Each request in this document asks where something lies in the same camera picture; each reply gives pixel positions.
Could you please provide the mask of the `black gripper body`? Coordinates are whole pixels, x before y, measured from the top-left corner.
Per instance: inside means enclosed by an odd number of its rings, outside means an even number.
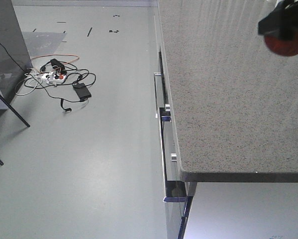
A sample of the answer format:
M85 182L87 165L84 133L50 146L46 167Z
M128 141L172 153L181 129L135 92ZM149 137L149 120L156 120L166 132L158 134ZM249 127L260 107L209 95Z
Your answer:
M298 33L298 0L280 0L265 18L258 22L259 35L279 40L293 40Z

